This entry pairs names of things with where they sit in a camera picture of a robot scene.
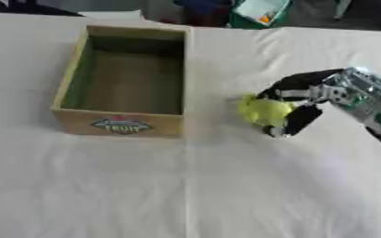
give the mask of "open box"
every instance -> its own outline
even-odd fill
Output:
[[[186,32],[88,26],[52,111],[86,135],[182,134]]]

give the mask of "table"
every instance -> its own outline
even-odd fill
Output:
[[[272,139],[235,99],[281,77],[363,65],[381,33],[193,28],[183,139],[67,135],[48,110],[86,24],[0,14],[0,237],[381,237],[381,143],[347,115]]]

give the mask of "yellow sponge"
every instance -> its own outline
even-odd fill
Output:
[[[238,105],[238,111],[246,121],[260,126],[282,126],[284,117],[295,108],[294,103],[256,99],[255,94],[244,96]]]

